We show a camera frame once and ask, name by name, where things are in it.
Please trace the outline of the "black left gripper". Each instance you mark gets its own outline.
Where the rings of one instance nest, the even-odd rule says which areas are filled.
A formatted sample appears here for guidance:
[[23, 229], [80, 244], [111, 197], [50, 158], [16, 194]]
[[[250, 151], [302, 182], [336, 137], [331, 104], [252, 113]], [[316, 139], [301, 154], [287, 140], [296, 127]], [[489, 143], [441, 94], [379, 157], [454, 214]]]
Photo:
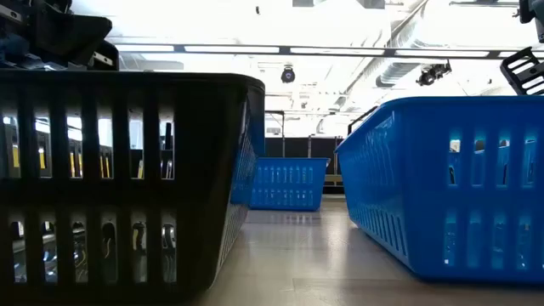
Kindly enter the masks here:
[[71, 0], [0, 0], [0, 69], [117, 71], [109, 19], [69, 13]]

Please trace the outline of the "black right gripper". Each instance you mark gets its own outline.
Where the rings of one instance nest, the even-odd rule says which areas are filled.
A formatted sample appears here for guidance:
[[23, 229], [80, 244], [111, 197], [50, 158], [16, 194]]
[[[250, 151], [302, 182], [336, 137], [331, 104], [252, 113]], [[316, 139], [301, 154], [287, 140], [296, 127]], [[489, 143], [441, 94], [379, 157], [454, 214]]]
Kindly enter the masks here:
[[522, 24], [535, 21], [537, 37], [544, 43], [544, 0], [518, 0], [519, 21]]

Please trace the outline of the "black slotted plastic basket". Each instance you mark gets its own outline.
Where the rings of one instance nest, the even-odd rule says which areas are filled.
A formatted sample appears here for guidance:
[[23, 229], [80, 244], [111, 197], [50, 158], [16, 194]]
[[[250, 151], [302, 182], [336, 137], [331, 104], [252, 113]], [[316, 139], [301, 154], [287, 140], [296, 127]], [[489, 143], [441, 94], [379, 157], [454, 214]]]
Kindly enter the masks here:
[[524, 48], [505, 58], [500, 71], [517, 95], [544, 96], [544, 61]]
[[176, 304], [208, 289], [247, 214], [230, 191], [250, 88], [264, 93], [236, 74], [0, 71], [0, 306]]

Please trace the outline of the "silver ventilation duct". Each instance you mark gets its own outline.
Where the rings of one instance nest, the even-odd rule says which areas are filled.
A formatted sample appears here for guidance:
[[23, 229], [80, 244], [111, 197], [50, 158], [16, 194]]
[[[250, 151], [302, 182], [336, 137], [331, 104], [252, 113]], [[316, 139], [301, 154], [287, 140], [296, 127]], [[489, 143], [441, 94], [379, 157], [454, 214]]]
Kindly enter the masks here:
[[[417, 0], [417, 6], [409, 16], [397, 25], [392, 31], [387, 46], [389, 48], [442, 48], [443, 44], [424, 42], [422, 32], [424, 16], [429, 0]], [[378, 88], [392, 88], [402, 77], [419, 66], [414, 62], [399, 62], [393, 59], [378, 59], [379, 76], [376, 78]]]

